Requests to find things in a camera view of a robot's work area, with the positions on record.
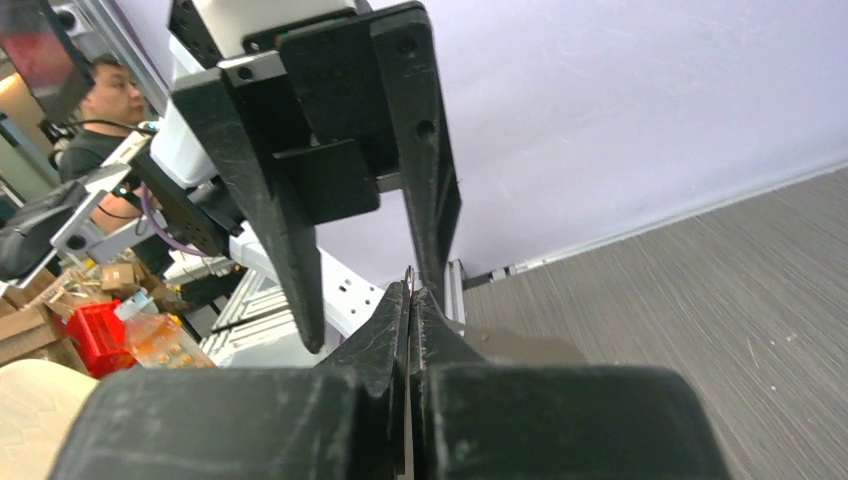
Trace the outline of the silver keyring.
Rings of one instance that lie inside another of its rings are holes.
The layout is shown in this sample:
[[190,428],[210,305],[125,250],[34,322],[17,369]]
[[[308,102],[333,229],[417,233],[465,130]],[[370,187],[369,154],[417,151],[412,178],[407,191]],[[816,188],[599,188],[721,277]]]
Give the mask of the silver keyring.
[[408,290],[409,296],[412,296],[415,291],[416,272],[412,265],[409,265],[404,274],[404,283]]

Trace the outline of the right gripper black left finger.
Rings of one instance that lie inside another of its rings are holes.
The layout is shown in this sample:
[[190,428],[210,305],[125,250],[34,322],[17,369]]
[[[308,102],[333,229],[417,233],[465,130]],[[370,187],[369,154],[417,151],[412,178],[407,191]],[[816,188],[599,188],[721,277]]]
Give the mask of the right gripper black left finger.
[[411,292],[311,368],[134,368],[102,380],[50,470],[53,479],[394,479],[405,470]]

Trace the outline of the red plastic crate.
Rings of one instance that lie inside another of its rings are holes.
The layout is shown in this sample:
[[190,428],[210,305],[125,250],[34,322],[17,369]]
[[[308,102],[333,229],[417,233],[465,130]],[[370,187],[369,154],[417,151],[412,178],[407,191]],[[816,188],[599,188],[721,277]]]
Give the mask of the red plastic crate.
[[66,324],[67,335],[95,379],[136,364],[126,349],[123,322],[115,315],[119,305],[119,300],[111,300],[77,307]]

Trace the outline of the orange drink bottle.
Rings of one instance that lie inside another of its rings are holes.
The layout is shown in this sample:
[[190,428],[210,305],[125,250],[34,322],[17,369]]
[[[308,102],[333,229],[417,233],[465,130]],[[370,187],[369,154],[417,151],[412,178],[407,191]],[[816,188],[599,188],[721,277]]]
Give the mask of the orange drink bottle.
[[145,293],[138,292],[121,302],[114,314],[124,327],[124,347],[143,367],[216,367],[198,342],[170,314],[160,312]]

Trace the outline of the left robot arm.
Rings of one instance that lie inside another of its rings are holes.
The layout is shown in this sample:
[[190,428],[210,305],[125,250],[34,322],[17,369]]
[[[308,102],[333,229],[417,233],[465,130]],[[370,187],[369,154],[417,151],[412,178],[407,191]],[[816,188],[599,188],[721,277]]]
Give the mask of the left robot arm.
[[443,298],[462,201],[422,3],[175,1],[167,27],[170,103],[134,168],[202,253],[250,226],[317,352],[316,229],[396,189],[420,279]]

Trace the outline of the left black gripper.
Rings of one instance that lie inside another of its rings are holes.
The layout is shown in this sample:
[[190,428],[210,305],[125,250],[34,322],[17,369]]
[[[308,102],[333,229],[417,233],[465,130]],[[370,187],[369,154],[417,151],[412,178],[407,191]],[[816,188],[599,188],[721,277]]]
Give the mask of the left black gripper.
[[168,20],[193,59],[173,107],[313,354],[325,343],[314,225],[377,209],[375,177],[398,150],[421,282],[442,292],[461,209],[428,13],[418,1],[381,10],[369,36],[371,17],[366,1],[176,1]]

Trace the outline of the person in dark shirt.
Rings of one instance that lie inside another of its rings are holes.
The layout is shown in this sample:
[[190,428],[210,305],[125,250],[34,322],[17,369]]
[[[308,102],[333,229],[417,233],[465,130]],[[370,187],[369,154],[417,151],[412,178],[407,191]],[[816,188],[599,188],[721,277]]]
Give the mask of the person in dark shirt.
[[[93,86],[79,104],[86,123],[62,151],[58,174],[62,182],[79,180],[98,170],[101,164],[132,133],[123,127],[144,121],[146,101],[131,73],[117,59],[105,54],[89,63]],[[135,222],[141,211],[123,196],[107,194],[91,212],[90,219],[104,234]],[[169,245],[153,234],[131,247],[137,259],[152,274],[161,276],[172,264]]]

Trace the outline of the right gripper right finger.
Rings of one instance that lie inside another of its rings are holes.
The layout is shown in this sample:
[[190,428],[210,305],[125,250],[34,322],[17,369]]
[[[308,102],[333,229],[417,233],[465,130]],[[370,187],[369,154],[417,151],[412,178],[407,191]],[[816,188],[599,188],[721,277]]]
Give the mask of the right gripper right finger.
[[727,479],[690,384],[650,366],[485,359],[432,293],[410,307],[413,471],[419,479]]

